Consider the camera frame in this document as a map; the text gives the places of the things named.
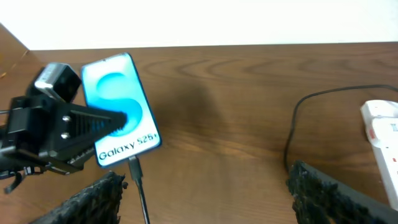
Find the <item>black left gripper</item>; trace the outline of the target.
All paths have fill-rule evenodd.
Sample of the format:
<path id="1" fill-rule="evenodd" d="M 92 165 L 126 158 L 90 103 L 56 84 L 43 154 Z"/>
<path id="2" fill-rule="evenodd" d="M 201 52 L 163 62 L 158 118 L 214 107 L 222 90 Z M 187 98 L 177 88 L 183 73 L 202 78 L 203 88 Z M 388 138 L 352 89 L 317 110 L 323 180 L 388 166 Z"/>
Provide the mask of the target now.
<path id="1" fill-rule="evenodd" d="M 7 114 L 1 126 L 1 179 L 14 178 L 5 194 L 27 175 L 82 171 L 94 156 L 93 144 L 127 122 L 123 112 L 62 103 L 45 95 L 12 98 L 1 113 Z M 39 156 L 52 158 L 48 162 Z"/>

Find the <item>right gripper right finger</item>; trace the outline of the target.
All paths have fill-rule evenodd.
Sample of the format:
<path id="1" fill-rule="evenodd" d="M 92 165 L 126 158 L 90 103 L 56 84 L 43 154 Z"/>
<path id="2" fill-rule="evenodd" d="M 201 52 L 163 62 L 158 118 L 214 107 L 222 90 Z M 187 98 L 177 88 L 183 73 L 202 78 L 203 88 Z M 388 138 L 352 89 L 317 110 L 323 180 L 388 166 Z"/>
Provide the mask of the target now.
<path id="1" fill-rule="evenodd" d="M 397 223 L 397 211 L 318 169 L 295 161 L 286 181 L 299 224 Z"/>

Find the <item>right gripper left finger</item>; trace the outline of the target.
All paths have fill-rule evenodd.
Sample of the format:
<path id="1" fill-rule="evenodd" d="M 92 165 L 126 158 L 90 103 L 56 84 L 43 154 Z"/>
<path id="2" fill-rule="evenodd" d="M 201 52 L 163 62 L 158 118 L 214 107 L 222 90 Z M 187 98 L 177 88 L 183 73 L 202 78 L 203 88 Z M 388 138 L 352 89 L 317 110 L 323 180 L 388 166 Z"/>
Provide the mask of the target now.
<path id="1" fill-rule="evenodd" d="M 119 224 L 125 176 L 113 171 L 85 187 L 33 224 Z"/>

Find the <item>blue Galaxy smartphone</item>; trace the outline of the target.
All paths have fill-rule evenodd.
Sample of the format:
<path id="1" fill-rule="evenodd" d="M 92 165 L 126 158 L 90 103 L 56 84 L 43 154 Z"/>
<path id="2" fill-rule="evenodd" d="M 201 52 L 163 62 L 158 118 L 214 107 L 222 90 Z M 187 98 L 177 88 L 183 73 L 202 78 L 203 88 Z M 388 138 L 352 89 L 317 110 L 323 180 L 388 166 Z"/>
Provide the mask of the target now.
<path id="1" fill-rule="evenodd" d="M 86 105 L 123 112 L 126 124 L 95 142 L 100 167 L 110 167 L 162 144 L 158 125 L 141 79 L 129 53 L 121 53 L 82 66 Z"/>

